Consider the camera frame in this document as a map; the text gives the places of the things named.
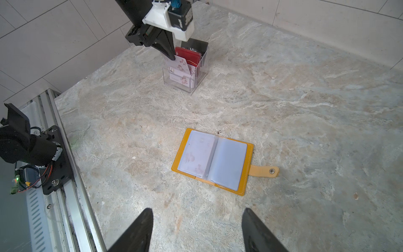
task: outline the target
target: white wall tile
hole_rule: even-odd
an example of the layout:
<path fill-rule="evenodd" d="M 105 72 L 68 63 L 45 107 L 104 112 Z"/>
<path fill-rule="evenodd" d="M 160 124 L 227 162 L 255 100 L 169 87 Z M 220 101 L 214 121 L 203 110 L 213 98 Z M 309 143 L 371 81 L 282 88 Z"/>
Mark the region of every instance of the white wall tile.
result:
<path fill-rule="evenodd" d="M 403 55 L 402 20 L 318 0 L 281 0 L 274 26 L 392 67 Z"/>
<path fill-rule="evenodd" d="M 326 0 L 326 1 L 350 7 L 355 7 L 362 10 L 369 10 L 372 12 L 378 12 L 386 2 L 386 0 Z"/>
<path fill-rule="evenodd" d="M 126 24 L 129 18 L 115 0 L 85 0 L 106 34 Z"/>
<path fill-rule="evenodd" d="M 126 24 L 122 25 L 120 30 L 123 33 L 123 36 L 126 36 L 126 34 L 129 32 L 130 28 L 133 26 L 133 23 L 131 21 L 127 22 Z"/>
<path fill-rule="evenodd" d="M 82 16 L 85 23 L 94 33 L 98 40 L 106 36 L 101 25 L 98 23 L 97 19 L 92 14 L 91 10 L 88 8 L 84 0 L 70 0 L 74 7 L 77 9 L 78 13 Z"/>
<path fill-rule="evenodd" d="M 403 0 L 388 0 L 379 13 L 399 18 L 403 13 Z"/>
<path fill-rule="evenodd" d="M 105 63 L 129 48 L 122 31 L 117 29 L 84 52 L 44 76 L 49 83 L 64 92 L 93 73 Z"/>
<path fill-rule="evenodd" d="M 10 96 L 12 96 L 14 94 L 14 92 L 8 90 L 7 88 L 3 87 L 2 85 L 0 85 L 0 99 L 1 101 L 6 100 L 7 98 L 9 98 Z"/>
<path fill-rule="evenodd" d="M 7 0 L 28 22 L 66 0 Z"/>
<path fill-rule="evenodd" d="M 21 91 L 22 89 L 25 88 L 23 85 L 13 80 L 10 76 L 3 73 L 2 71 L 0 71 L 0 84 L 8 88 L 9 90 L 13 91 L 14 93 L 17 93 L 18 91 Z"/>
<path fill-rule="evenodd" d="M 24 88 L 20 92 L 16 93 L 15 95 L 11 96 L 5 103 L 12 103 L 14 106 L 19 108 L 24 103 L 29 102 L 30 100 L 34 99 L 36 96 L 40 95 L 42 92 L 45 92 L 48 88 L 53 89 L 55 91 L 60 92 L 57 88 L 52 86 L 49 82 L 44 80 L 43 78 L 35 81 L 28 87 Z"/>
<path fill-rule="evenodd" d="M 403 59 L 401 59 L 392 69 L 400 70 L 403 72 Z"/>
<path fill-rule="evenodd" d="M 66 1 L 0 39 L 0 70 L 28 86 L 97 41 Z"/>
<path fill-rule="evenodd" d="M 0 15 L 15 29 L 27 22 L 6 0 L 0 0 Z"/>
<path fill-rule="evenodd" d="M 9 22 L 7 22 L 6 19 L 0 16 L 0 37 L 12 31 L 14 31 L 14 27 Z"/>
<path fill-rule="evenodd" d="M 279 0 L 212 0 L 214 5 L 224 7 L 261 22 L 272 24 Z"/>
<path fill-rule="evenodd" d="M 0 85 L 0 120 L 4 117 L 7 118 L 8 109 L 4 106 L 4 100 L 12 96 L 14 93 Z"/>

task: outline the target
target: screw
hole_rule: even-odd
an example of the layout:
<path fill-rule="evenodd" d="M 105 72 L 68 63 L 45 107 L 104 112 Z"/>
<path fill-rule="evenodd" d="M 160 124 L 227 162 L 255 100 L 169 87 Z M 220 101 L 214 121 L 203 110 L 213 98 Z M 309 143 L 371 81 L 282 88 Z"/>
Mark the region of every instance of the screw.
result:
<path fill-rule="evenodd" d="M 59 180 L 58 180 L 58 179 L 55 179 L 55 180 L 52 181 L 52 185 L 53 185 L 53 186 L 57 186 L 58 184 L 59 184 Z"/>

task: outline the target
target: black card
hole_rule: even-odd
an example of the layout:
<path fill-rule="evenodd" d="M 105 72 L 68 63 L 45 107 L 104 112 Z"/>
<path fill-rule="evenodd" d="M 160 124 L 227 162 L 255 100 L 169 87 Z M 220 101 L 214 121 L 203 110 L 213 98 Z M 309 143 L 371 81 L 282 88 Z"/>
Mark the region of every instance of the black card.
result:
<path fill-rule="evenodd" d="M 189 49 L 194 52 L 200 52 L 201 56 L 203 56 L 207 50 L 208 43 L 201 41 L 201 40 L 196 40 L 193 38 L 189 38 L 187 42 L 182 41 L 181 47 Z"/>

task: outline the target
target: stone surface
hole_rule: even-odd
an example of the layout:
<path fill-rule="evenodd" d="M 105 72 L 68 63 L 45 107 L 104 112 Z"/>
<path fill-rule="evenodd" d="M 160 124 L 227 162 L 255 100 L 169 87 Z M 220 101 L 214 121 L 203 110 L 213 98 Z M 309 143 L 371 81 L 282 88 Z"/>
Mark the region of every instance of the stone surface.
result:
<path fill-rule="evenodd" d="M 290 251 L 400 250 L 403 76 L 193 12 L 210 72 L 192 96 L 163 85 L 157 50 L 133 46 L 56 101 L 106 246 L 151 207 L 150 251 L 244 251 L 250 207 Z M 253 143 L 252 164 L 279 176 L 249 177 L 240 197 L 172 172 L 187 127 Z"/>

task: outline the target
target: red card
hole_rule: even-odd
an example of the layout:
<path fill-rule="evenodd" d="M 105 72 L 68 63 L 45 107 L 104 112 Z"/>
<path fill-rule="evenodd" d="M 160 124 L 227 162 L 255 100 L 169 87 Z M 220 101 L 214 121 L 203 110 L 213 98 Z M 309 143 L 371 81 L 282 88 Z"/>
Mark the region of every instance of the red card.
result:
<path fill-rule="evenodd" d="M 202 54 L 199 52 L 194 52 L 182 47 L 175 47 L 175 53 L 177 56 L 182 57 L 186 60 L 189 65 L 197 67 L 202 58 Z"/>

